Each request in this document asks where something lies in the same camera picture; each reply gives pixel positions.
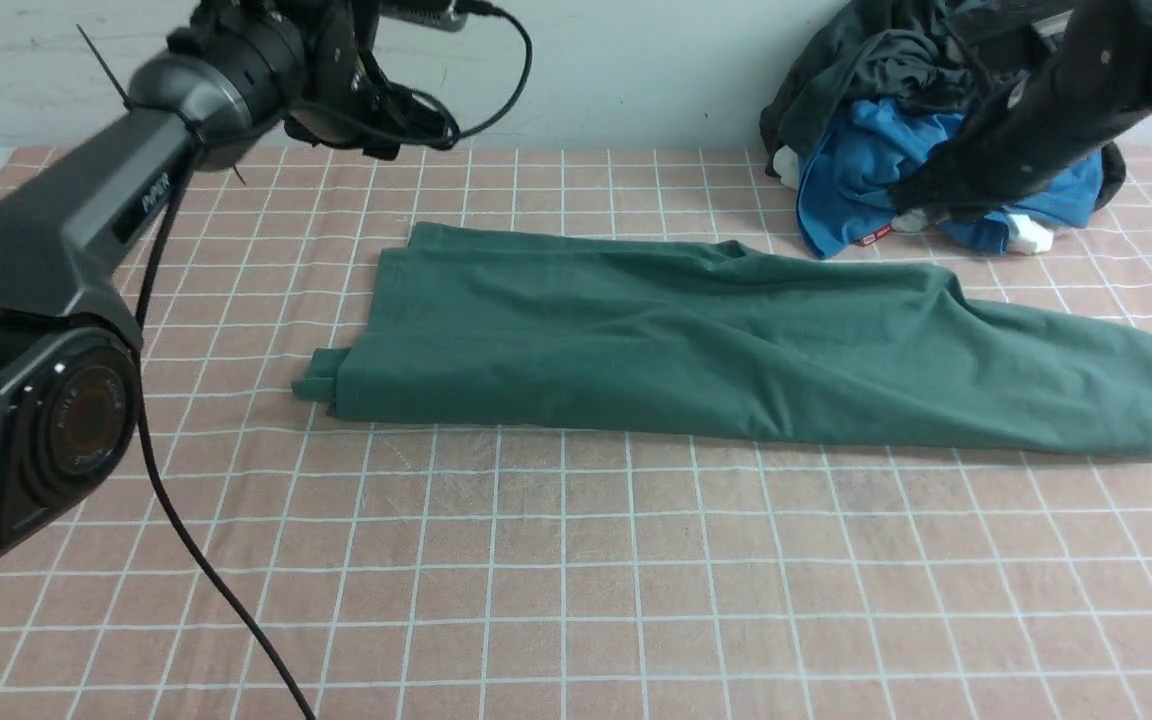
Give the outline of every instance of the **red label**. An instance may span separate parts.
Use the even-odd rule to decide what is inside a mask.
[[[878,242],[879,240],[882,240],[884,237],[887,237],[888,234],[890,233],[892,233],[892,225],[886,223],[881,228],[878,228],[877,232],[872,232],[867,234],[867,236],[856,241],[856,245],[859,247],[873,245],[873,243]]]

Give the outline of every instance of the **grid mat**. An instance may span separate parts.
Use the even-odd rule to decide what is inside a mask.
[[[1132,182],[1043,258],[889,236],[835,262],[932,260],[975,297],[1152,332],[1152,147],[1126,151]],[[15,152],[0,197],[58,156]],[[147,412],[184,518],[324,719],[1152,719],[1152,462],[370,427],[289,395],[364,329],[416,219],[803,256],[763,164],[257,149],[248,187],[198,179]],[[0,719],[295,715],[138,452],[0,562]]]

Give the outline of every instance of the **wire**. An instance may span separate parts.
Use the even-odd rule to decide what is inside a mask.
[[[453,132],[440,137],[404,137],[401,135],[394,135],[394,132],[384,131],[380,128],[372,127],[357,118],[349,118],[349,115],[342,113],[342,111],[332,108],[329,105],[323,105],[319,103],[297,103],[297,109],[311,109],[314,113],[326,115],[326,118],[332,118],[335,122],[340,124],[351,127],[358,132],[365,132],[372,137],[380,138],[380,141],[396,142],[401,145],[424,145],[424,146],[435,146],[435,145],[454,145],[454,143],[465,141],[467,138],[479,135],[479,132],[485,131],[485,129],[500,122],[500,118],[506,118],[509,109],[518,104],[518,99],[522,97],[522,91],[526,90],[526,79],[531,78],[531,60],[532,60],[532,46],[531,46],[531,35],[526,32],[526,28],[522,26],[518,18],[513,17],[508,10],[503,8],[497,8],[493,3],[484,3],[482,0],[465,0],[462,3],[456,5],[456,9],[464,13],[471,13],[475,15],[484,15],[484,17],[498,17],[506,18],[509,24],[515,26],[518,31],[518,37],[522,38],[522,47],[524,47],[524,56],[522,56],[522,74],[518,76],[518,85],[513,89],[513,94],[509,94],[509,99],[500,106],[500,109],[495,111],[492,118],[483,120],[479,124],[468,128],[465,131],[454,131],[454,120],[452,120]],[[419,99],[426,103],[434,104],[434,109],[439,109],[444,114],[444,118],[450,118],[450,114],[445,111],[442,103],[434,99],[429,92],[420,90],[411,90],[410,88],[403,88],[394,83],[394,90],[401,90],[411,92],[412,96],[419,97]]]
[[[184,202],[184,194],[188,190],[189,181],[194,179],[195,172],[198,169],[198,164],[200,164],[202,157],[205,150],[198,150],[195,152],[194,158],[189,159],[188,169],[184,176],[180,180],[177,185],[173,188],[172,197],[168,200],[168,206],[166,206],[165,213],[162,215],[162,223],[159,225],[159,232],[154,236],[154,244],[150,248],[150,256],[145,264],[145,279],[141,281],[141,296],[136,301],[136,324],[142,328],[145,328],[145,323],[147,318],[147,311],[150,311],[150,300],[154,295],[154,281],[157,274],[159,274],[159,264],[162,262],[162,252],[166,249],[166,243],[168,243],[168,237],[172,234],[172,226],[175,223],[175,218],[180,211],[180,204]],[[136,416],[136,427],[141,431],[141,450],[145,455],[145,469],[147,475],[150,475],[150,484],[154,487],[154,495],[159,498],[159,503],[162,506],[162,511],[168,516],[169,523],[172,523],[172,529],[177,533],[180,541],[184,544],[185,550],[189,555],[194,558],[197,562],[198,568],[202,573],[207,575],[207,579],[211,579],[211,584],[215,585],[215,591],[225,598],[225,601],[237,612],[238,617],[242,619],[243,624],[247,626],[248,630],[251,630],[252,637],[256,638],[257,643],[260,643],[262,650],[265,651],[265,655],[270,658],[270,661],[274,664],[274,669],[278,670],[278,675],[287,684],[288,691],[291,691],[291,697],[296,700],[296,705],[301,707],[301,712],[305,715],[306,720],[314,720],[314,708],[310,706],[310,702],[306,700],[305,694],[301,691],[301,687],[296,683],[296,679],[293,677],[291,670],[287,669],[287,664],[285,664],[283,658],[278,653],[274,647],[274,643],[270,642],[268,635],[265,630],[262,630],[260,624],[256,623],[256,619],[252,617],[251,612],[243,607],[243,602],[238,600],[236,594],[229,589],[229,585],[225,584],[225,579],[220,578],[220,574],[217,573],[215,568],[212,568],[211,562],[202,553],[198,543],[189,535],[188,528],[184,526],[182,520],[180,520],[180,514],[175,510],[175,506],[172,502],[172,498],[168,497],[168,491],[162,484],[162,475],[159,471],[159,464],[154,457],[154,442],[151,441],[150,435],[150,419],[147,418],[145,411],[145,377],[143,377],[143,367],[141,364],[141,353],[134,350],[132,348],[132,361],[136,363],[137,367],[137,382],[136,382],[136,396],[137,396],[137,416]]]

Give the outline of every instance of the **wall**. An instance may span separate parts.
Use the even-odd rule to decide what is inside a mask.
[[[522,147],[753,145],[758,111],[844,2],[500,1],[535,37],[535,76],[483,143]],[[0,147],[74,142],[119,112],[74,24],[124,78],[192,5],[0,0]],[[468,127],[508,96],[521,44],[499,20],[478,18],[458,36],[385,22],[378,55],[394,79],[434,91]],[[1134,135],[1152,138],[1152,123]]]

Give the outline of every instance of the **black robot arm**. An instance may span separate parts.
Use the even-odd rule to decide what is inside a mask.
[[[387,159],[404,138],[445,149],[467,137],[376,67],[381,15],[465,22],[449,0],[204,0],[134,74],[122,118],[0,200],[0,556],[122,460],[141,412],[145,308],[134,314],[111,275],[194,173],[228,169],[280,123]]]
[[[888,190],[896,211],[975,220],[1040,192],[1152,114],[1152,0],[1078,0],[1056,54],[969,114]]]

